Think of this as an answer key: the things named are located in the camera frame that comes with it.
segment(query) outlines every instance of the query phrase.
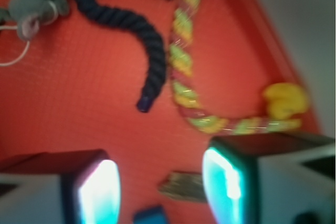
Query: white surface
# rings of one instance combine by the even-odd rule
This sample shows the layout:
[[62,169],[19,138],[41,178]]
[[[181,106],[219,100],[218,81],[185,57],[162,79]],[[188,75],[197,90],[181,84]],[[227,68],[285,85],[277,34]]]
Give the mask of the white surface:
[[323,134],[335,137],[335,0],[259,0],[312,97]]
[[65,223],[58,175],[0,174],[0,183],[18,185],[0,198],[0,223]]
[[293,223],[295,216],[313,212],[318,223],[334,223],[335,180],[301,165],[334,156],[335,144],[294,153],[261,157],[261,223]]

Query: orange tray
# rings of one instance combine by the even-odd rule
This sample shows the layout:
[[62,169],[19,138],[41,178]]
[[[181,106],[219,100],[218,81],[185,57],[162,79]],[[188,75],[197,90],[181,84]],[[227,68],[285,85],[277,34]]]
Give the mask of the orange tray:
[[[171,223],[214,223],[207,204],[157,192],[170,171],[201,172],[209,136],[180,117],[169,82],[150,113],[138,112],[148,68],[142,44],[88,21],[69,1],[69,17],[43,27],[21,62],[0,68],[0,157],[104,148],[121,172],[120,223],[157,204]],[[168,46],[177,0],[98,1],[144,15]],[[194,83],[209,111],[263,115],[266,86],[301,83],[255,0],[202,0],[194,34]],[[1,62],[23,48],[13,31],[0,33]],[[303,129],[319,132],[312,110],[303,115]]]

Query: gray stuffed animal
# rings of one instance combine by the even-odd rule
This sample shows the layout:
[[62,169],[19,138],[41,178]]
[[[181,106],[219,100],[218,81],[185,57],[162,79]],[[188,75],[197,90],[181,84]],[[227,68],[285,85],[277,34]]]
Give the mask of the gray stuffed animal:
[[0,24],[14,20],[22,40],[31,40],[41,24],[53,22],[58,15],[69,14],[67,0],[10,0],[8,10],[0,8]]

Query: textured mat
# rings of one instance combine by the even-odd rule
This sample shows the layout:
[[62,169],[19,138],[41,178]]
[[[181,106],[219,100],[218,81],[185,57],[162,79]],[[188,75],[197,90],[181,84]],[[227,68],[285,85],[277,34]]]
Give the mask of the textured mat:
[[[128,32],[89,22],[69,1],[69,17],[43,27],[20,63],[0,68],[0,155],[104,148],[121,172],[120,223],[156,204],[171,223],[214,223],[207,204],[157,192],[172,170],[201,171],[209,137],[179,116],[169,83],[149,114],[138,112],[148,67],[143,46]],[[177,0],[99,2],[145,15],[167,45]],[[0,6],[7,3],[0,0]],[[282,52],[269,49],[244,6],[254,8],[254,2],[202,0],[195,20],[195,86],[206,108],[227,117],[263,114],[261,90],[285,80],[291,69],[286,60],[281,68],[276,64],[272,56],[284,57]],[[1,62],[23,48],[14,32],[0,33]],[[304,128],[318,131],[312,113]]]

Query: white cord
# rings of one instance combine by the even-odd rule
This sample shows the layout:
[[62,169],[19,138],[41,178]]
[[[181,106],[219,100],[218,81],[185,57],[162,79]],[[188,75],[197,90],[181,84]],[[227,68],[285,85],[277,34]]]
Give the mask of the white cord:
[[[17,30],[17,26],[0,26],[0,30]],[[30,46],[30,41],[27,41],[26,47],[19,57],[17,57],[15,60],[12,60],[10,62],[0,63],[0,67],[9,67],[11,65],[14,65],[15,63],[18,63],[27,54],[29,46]]]
[[0,30],[17,30],[17,26],[0,26]]

